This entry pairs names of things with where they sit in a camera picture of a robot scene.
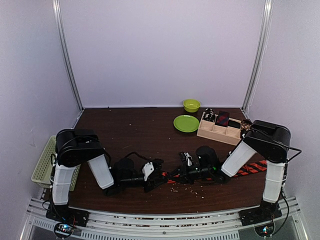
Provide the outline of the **aluminium frame post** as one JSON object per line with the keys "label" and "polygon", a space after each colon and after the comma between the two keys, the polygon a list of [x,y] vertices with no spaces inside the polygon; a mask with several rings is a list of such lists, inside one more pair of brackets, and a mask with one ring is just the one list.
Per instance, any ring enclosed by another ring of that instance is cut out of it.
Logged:
{"label": "aluminium frame post", "polygon": [[255,54],[255,59],[254,59],[250,79],[249,79],[249,84],[248,84],[245,98],[241,108],[242,112],[245,115],[249,114],[250,106],[252,105],[254,95],[260,79],[263,57],[268,44],[270,24],[272,20],[273,4],[274,4],[273,0],[264,1],[264,9],[263,9],[263,16],[262,16],[257,50]]}
{"label": "aluminium frame post", "polygon": [[65,35],[64,25],[63,25],[63,18],[61,13],[61,3],[59,0],[53,0],[52,6],[53,6],[53,13],[54,13],[54,18],[55,18],[55,22],[58,30],[59,41],[60,41],[62,55],[63,55],[63,62],[65,65],[67,77],[68,77],[68,80],[71,86],[71,91],[75,98],[77,107],[79,111],[82,112],[84,110],[84,107],[80,98],[79,90],[76,84],[74,72],[72,69],[71,59],[68,51],[66,35]]}

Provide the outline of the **right aluminium frame post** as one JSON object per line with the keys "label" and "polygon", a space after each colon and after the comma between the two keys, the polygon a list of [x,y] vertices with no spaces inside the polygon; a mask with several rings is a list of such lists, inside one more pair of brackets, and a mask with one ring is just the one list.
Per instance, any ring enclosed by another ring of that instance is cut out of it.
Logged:
{"label": "right aluminium frame post", "polygon": [[249,79],[249,84],[248,84],[245,98],[241,108],[242,112],[245,115],[249,114],[250,106],[252,105],[254,95],[260,79],[263,57],[268,44],[270,24],[272,20],[273,4],[274,4],[273,0],[264,1],[264,9],[263,9],[263,16],[262,16],[257,50],[255,54],[255,59],[254,59],[250,79]]}

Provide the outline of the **red navy rolled tie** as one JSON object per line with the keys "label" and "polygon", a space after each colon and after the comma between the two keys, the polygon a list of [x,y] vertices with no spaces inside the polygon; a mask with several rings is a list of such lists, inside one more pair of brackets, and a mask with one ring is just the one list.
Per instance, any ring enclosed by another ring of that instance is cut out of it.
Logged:
{"label": "red navy rolled tie", "polygon": [[215,124],[221,127],[227,127],[230,118],[230,113],[227,111],[219,111]]}

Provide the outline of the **brown patterned rolled tie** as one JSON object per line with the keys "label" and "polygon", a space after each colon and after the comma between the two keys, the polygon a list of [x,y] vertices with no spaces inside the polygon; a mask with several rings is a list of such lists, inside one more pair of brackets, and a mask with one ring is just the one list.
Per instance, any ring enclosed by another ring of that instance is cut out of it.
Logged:
{"label": "brown patterned rolled tie", "polygon": [[250,119],[243,119],[240,122],[240,130],[241,131],[248,131],[252,126],[252,121]]}

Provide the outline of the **wooden compartment box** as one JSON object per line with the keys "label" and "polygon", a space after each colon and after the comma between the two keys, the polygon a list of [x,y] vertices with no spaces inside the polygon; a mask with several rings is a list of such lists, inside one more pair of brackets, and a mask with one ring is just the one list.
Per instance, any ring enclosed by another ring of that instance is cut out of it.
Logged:
{"label": "wooden compartment box", "polygon": [[241,141],[241,127],[220,126],[215,122],[204,120],[205,112],[202,113],[197,136],[205,139],[236,146]]}

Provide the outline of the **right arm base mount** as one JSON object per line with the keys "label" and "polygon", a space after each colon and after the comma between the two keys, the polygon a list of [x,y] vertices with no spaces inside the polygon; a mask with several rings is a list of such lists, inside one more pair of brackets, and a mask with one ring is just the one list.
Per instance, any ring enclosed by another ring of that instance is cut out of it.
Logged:
{"label": "right arm base mount", "polygon": [[239,213],[242,226],[256,225],[270,222],[282,216],[278,202],[270,203],[262,200],[258,207],[244,209]]}

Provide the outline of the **red navy striped tie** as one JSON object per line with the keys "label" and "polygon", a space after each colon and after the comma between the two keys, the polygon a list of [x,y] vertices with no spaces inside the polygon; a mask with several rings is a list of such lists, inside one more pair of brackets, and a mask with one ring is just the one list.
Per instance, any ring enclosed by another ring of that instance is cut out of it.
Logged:
{"label": "red navy striped tie", "polygon": [[199,164],[187,166],[183,163],[171,172],[162,173],[168,183],[194,184],[196,181],[213,181],[218,184],[228,183],[232,177],[242,177],[252,174],[265,172],[267,170],[267,161],[260,160],[247,163],[242,166],[234,175],[229,176],[222,170],[222,164],[208,164],[200,166]]}

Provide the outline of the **green plate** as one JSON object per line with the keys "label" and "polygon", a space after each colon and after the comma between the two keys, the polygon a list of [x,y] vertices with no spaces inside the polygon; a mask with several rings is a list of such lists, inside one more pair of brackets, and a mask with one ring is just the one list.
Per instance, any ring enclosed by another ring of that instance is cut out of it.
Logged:
{"label": "green plate", "polygon": [[200,121],[191,115],[179,115],[173,120],[173,126],[180,132],[193,133],[199,127]]}

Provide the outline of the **pale green perforated basket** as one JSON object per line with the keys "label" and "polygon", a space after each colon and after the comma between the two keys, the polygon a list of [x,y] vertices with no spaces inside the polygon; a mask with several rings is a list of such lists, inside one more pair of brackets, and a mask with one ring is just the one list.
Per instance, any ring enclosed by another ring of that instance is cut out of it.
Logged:
{"label": "pale green perforated basket", "polygon": [[50,176],[52,172],[52,154],[56,153],[55,147],[56,136],[53,135],[46,143],[31,176],[32,182],[45,189],[49,189],[51,186]]}

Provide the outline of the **green bowl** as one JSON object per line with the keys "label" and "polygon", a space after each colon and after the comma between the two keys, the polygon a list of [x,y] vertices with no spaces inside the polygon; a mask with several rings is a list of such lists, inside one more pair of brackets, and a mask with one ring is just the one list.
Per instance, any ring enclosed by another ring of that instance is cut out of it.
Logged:
{"label": "green bowl", "polygon": [[183,108],[188,113],[196,113],[201,107],[201,103],[196,99],[185,99],[183,101]]}

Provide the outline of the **black white patterned rolled tie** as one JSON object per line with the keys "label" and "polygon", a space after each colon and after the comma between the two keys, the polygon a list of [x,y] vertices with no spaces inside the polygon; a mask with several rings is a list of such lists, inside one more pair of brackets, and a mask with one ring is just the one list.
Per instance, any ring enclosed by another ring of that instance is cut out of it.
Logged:
{"label": "black white patterned rolled tie", "polygon": [[216,115],[212,108],[206,108],[202,119],[207,122],[214,123],[216,121]]}

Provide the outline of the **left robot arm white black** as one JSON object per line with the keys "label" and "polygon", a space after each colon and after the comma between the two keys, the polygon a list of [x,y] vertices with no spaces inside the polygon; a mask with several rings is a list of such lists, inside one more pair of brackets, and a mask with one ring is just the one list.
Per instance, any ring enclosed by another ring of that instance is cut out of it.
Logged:
{"label": "left robot arm white black", "polygon": [[113,196],[126,188],[143,188],[148,193],[168,182],[162,170],[162,159],[145,159],[140,170],[130,156],[140,159],[144,156],[131,152],[109,166],[111,156],[101,144],[98,136],[89,129],[63,129],[56,135],[54,175],[52,183],[52,213],[61,222],[72,218],[69,203],[69,190],[72,176],[77,166],[87,163],[98,186],[106,196]]}

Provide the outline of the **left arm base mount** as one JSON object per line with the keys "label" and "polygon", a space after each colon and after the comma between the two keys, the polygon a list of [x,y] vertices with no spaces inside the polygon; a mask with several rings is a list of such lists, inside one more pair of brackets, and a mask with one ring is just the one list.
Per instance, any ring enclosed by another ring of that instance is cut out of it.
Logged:
{"label": "left arm base mount", "polygon": [[76,227],[86,227],[90,213],[86,210],[70,208],[68,204],[56,205],[50,202],[46,218]]}

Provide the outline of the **left aluminium frame post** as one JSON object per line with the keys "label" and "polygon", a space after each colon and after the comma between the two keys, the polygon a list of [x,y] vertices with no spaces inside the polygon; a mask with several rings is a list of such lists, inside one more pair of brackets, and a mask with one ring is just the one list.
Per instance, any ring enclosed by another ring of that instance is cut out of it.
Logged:
{"label": "left aluminium frame post", "polygon": [[53,0],[52,6],[53,6],[53,13],[54,13],[54,18],[55,18],[55,22],[58,30],[59,41],[60,41],[62,55],[63,55],[63,62],[65,65],[67,77],[68,77],[68,80],[71,86],[71,91],[75,98],[77,107],[79,111],[82,112],[84,110],[84,107],[80,98],[79,90],[76,84],[74,72],[72,69],[71,59],[68,51],[66,35],[65,35],[64,25],[63,25],[63,18],[61,13],[61,3],[59,0]]}

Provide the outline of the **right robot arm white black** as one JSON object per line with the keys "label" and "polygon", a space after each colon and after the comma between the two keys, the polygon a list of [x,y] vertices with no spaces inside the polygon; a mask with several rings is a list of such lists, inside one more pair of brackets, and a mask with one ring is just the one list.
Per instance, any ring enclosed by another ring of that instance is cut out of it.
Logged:
{"label": "right robot arm white black", "polygon": [[285,126],[255,120],[224,162],[220,162],[213,148],[203,145],[195,151],[198,165],[184,162],[169,173],[168,178],[183,184],[193,184],[200,179],[212,179],[216,183],[224,184],[255,154],[259,154],[266,160],[262,195],[265,203],[257,208],[256,216],[259,220],[266,221],[276,212],[274,204],[279,199],[285,180],[290,140],[291,132]]}

